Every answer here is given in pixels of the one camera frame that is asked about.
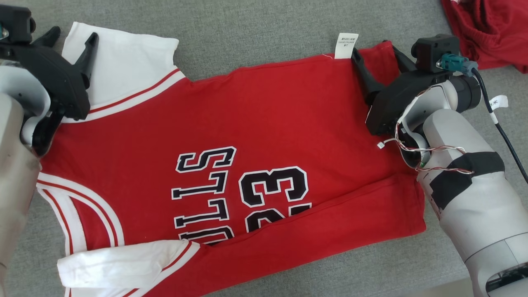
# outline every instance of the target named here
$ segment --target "black tape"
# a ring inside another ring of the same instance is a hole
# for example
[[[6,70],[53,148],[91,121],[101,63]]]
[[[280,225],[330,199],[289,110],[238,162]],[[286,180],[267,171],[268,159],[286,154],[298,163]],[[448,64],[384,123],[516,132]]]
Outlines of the black tape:
[[[461,168],[474,171],[463,174],[456,171],[443,171],[429,184],[432,198],[438,208],[445,209],[456,196],[472,184],[472,177],[504,171],[504,162],[496,152],[466,153],[453,160],[447,168]]]

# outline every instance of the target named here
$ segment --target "white cable tag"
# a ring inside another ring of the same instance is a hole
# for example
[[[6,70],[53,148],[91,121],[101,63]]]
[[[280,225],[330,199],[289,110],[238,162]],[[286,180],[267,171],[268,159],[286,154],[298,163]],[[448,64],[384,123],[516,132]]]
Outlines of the white cable tag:
[[[335,44],[334,59],[350,59],[358,36],[355,33],[339,33]]]
[[[499,107],[508,107],[508,97],[505,95],[495,96],[489,101],[489,104],[491,105],[492,110],[496,110]]]

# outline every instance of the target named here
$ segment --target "black cable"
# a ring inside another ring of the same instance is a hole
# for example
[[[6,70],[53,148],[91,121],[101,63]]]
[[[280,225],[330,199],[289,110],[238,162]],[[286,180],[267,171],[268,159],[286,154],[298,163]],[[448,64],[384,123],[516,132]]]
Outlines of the black cable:
[[[488,112],[491,114],[493,113],[493,109],[491,107],[491,104],[489,104],[489,97],[488,92],[486,91],[486,86],[484,85],[484,80],[482,79],[482,76],[480,76],[480,73],[477,69],[473,68],[471,72],[475,75],[475,77],[478,80],[478,84],[480,85],[480,88],[482,90],[482,96],[484,97],[484,104],[486,105],[486,108],[488,109]],[[524,170],[523,164],[521,163],[521,160],[519,160],[519,156],[517,156],[517,153],[515,149],[513,148],[512,143],[510,142],[510,139],[508,136],[506,136],[506,133],[504,130],[502,130],[502,127],[499,123],[495,124],[495,127],[497,127],[498,132],[501,134],[502,138],[504,139],[504,142],[506,142],[506,145],[508,146],[508,149],[510,149],[510,152],[512,153],[513,159],[515,160],[515,163],[517,163],[517,167],[519,167],[519,170],[521,171],[521,174],[524,177],[524,180],[526,183],[528,183],[528,175],[526,174],[526,171]]]

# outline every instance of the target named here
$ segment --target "red fabric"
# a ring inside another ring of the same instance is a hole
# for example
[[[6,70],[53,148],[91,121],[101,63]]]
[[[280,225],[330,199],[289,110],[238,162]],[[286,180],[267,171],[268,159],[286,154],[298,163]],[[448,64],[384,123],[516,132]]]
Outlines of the red fabric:
[[[528,73],[528,1],[442,0],[462,55],[479,68],[514,65]]]
[[[389,84],[399,75],[390,42],[361,53],[377,80]],[[184,78],[133,108],[61,125],[43,172],[100,195],[119,218],[127,245],[228,226],[233,238],[202,245],[147,293],[197,296],[425,230],[416,173],[395,145],[377,147],[384,138],[368,132],[367,112],[349,59],[318,55],[197,82]],[[197,165],[202,152],[221,147],[236,148],[230,165],[216,168],[223,159],[214,156],[202,170],[175,170],[182,154],[195,153],[188,165]],[[303,185],[288,175],[252,184],[264,203],[250,206],[243,178],[285,168],[305,172],[305,195],[295,196]],[[214,185],[210,174],[220,171],[228,172],[222,192],[174,199],[172,189]],[[273,184],[278,191],[266,188]],[[221,198],[228,219],[175,228],[176,217],[215,212],[208,203]],[[290,216],[295,206],[308,209]],[[260,228],[248,232],[248,218],[268,210],[284,218],[258,220]],[[106,244],[107,229],[95,224],[95,212],[77,211],[87,246]]]

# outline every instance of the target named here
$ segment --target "white care label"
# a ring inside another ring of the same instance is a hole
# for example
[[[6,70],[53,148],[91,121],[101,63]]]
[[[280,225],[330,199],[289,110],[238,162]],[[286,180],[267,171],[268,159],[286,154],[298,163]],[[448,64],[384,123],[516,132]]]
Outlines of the white care label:
[[[350,59],[358,36],[358,34],[354,33],[339,33],[335,45],[334,59]]]
[[[489,105],[492,107],[492,110],[496,110],[499,107],[508,107],[508,97],[505,95],[495,96],[489,101]]]

